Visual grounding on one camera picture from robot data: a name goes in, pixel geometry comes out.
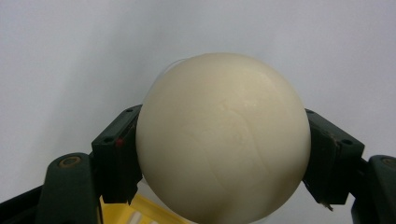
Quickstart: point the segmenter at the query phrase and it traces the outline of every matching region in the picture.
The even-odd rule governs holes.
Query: white ball
[[[199,223],[249,223],[280,207],[310,153],[304,106],[255,59],[212,53],[154,83],[137,122],[140,167],[158,197]]]

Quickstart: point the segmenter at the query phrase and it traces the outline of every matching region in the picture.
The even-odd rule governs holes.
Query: ball
[[[148,92],[136,128],[148,185],[198,223],[249,223],[279,208],[310,154],[304,106],[270,66],[231,53],[184,60]]]

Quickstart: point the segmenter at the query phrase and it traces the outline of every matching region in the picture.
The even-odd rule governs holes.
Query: yellow object
[[[186,219],[171,213],[156,203],[136,194],[131,205],[127,203],[103,203],[105,224],[188,224]]]

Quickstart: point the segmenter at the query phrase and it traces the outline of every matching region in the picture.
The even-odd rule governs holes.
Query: white wall
[[[261,59],[305,107],[396,156],[395,1],[19,1],[0,3],[0,202],[140,104],[171,62],[213,51]],[[267,223],[352,223],[301,186]]]

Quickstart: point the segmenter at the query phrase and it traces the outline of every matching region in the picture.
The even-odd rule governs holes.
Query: white background
[[[166,65],[228,51],[285,76],[305,107],[396,156],[395,1],[0,2],[0,202],[142,103]],[[352,223],[304,186],[267,223]]]

